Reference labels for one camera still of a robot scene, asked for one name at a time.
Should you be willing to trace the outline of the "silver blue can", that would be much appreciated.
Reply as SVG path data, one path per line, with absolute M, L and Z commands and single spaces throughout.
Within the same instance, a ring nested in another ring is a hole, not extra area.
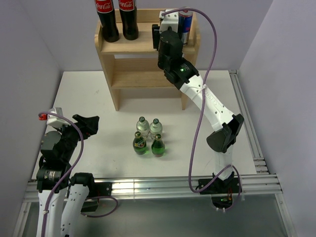
M 193 19 L 192 11 L 190 10 L 179 11 L 178 34 L 183 45 L 188 44 L 192 19 Z

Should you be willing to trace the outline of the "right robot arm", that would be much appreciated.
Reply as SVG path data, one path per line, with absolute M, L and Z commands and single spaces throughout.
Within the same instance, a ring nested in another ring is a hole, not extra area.
M 210 122 L 213 132 L 207 137 L 208 146 L 215 153 L 214 188 L 225 192 L 235 174 L 232 167 L 233 145 L 244 118 L 227 109 L 207 87 L 191 62 L 182 56 L 183 44 L 171 27 L 160 31 L 152 25 L 153 48 L 158 51 L 158 67 L 166 79 L 185 94 Z

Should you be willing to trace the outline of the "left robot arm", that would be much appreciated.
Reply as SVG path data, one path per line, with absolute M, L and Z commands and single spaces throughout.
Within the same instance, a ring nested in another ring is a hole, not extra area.
M 57 112 L 42 112 L 40 120 L 54 128 L 41 139 L 37 191 L 39 220 L 37 236 L 72 237 L 81 208 L 87 197 L 96 192 L 91 173 L 71 175 L 75 167 L 70 159 L 78 143 L 97 134 L 99 117 L 73 115 L 76 122 Z

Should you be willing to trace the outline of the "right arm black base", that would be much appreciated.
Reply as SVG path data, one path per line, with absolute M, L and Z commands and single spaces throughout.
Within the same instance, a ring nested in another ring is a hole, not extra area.
M 233 205 L 233 194 L 239 194 L 242 188 L 238 178 L 231 178 L 225 181 L 217 178 L 207 189 L 200 192 L 201 195 L 222 195 L 212 197 L 212 203 L 216 208 L 229 208 Z

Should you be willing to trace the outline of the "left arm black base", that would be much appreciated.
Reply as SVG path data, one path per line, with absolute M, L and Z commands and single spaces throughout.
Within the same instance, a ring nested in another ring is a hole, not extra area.
M 111 182 L 97 182 L 94 188 L 89 192 L 86 200 L 84 201 L 81 212 L 95 212 L 99 206 L 100 199 L 92 199 L 100 196 L 111 196 L 112 183 Z

